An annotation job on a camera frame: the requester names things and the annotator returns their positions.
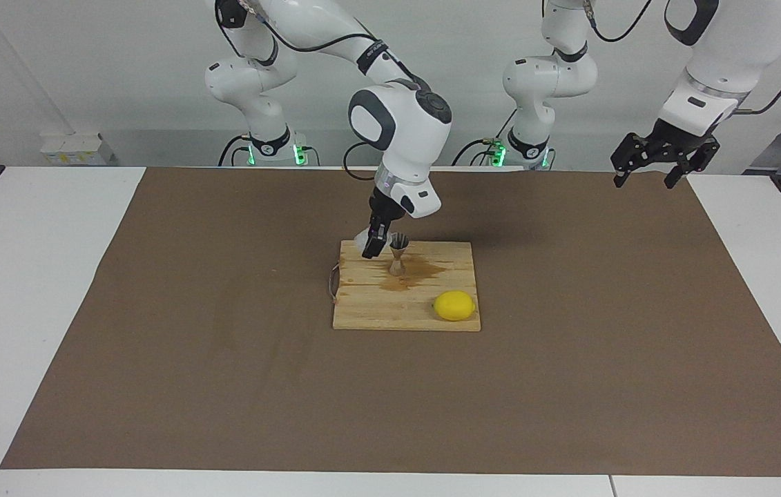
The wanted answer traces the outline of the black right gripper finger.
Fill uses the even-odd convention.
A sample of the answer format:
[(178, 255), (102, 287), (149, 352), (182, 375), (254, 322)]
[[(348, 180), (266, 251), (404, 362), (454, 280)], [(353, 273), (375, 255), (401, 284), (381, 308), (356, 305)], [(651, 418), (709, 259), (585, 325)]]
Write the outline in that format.
[(380, 217), (371, 217), (369, 226), (361, 232), (362, 258), (378, 257), (388, 240), (389, 224)]

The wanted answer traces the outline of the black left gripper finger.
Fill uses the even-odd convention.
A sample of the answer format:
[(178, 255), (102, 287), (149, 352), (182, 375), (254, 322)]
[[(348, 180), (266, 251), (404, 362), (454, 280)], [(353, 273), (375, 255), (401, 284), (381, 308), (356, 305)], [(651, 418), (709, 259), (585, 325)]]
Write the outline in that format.
[(719, 150), (719, 147), (720, 145), (716, 138), (709, 138), (708, 141), (697, 147), (690, 157), (678, 159), (675, 162), (675, 166), (664, 178), (666, 188), (674, 188), (681, 178), (684, 178), (687, 174), (703, 172)]
[(615, 170), (614, 184), (623, 188), (632, 172), (651, 166), (659, 153), (659, 141), (639, 135), (625, 135), (610, 156)]

